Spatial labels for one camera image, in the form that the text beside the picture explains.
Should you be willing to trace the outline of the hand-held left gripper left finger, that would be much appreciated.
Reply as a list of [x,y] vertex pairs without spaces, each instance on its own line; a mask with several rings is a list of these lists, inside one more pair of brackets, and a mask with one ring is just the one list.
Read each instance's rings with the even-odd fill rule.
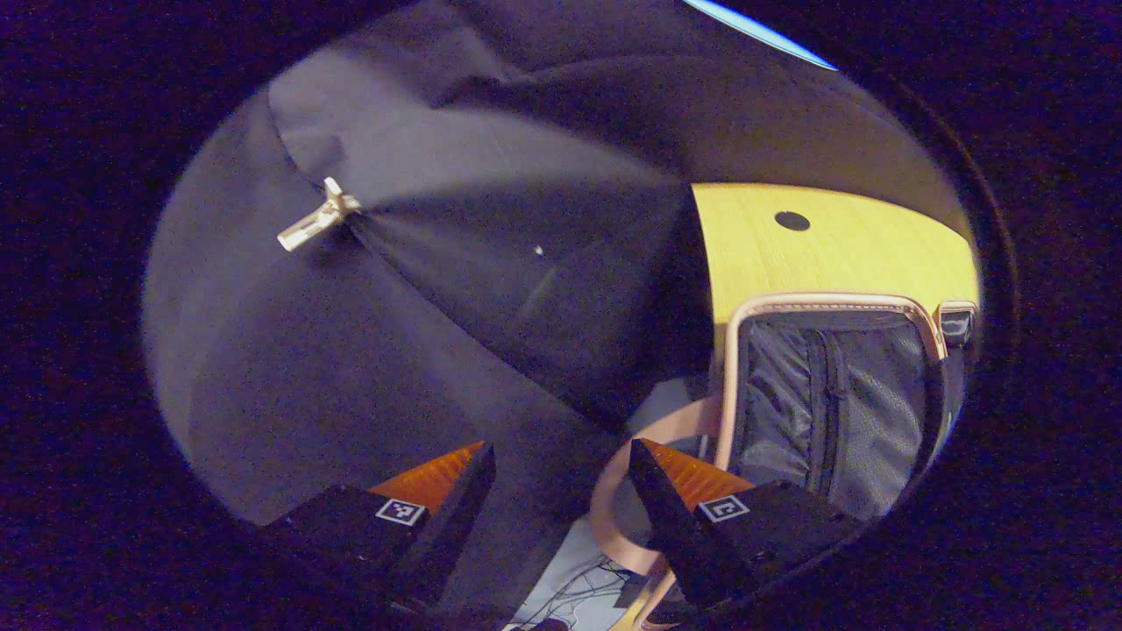
[[294,570],[362,606],[421,614],[444,594],[493,488],[477,441],[369,488],[337,484],[263,528]]

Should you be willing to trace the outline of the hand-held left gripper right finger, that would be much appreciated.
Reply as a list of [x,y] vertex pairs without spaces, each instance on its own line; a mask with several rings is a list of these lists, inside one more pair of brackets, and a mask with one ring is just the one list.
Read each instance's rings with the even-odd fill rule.
[[698,607],[757,595],[864,527],[790,482],[754,485],[646,438],[629,443],[628,475],[657,551]]

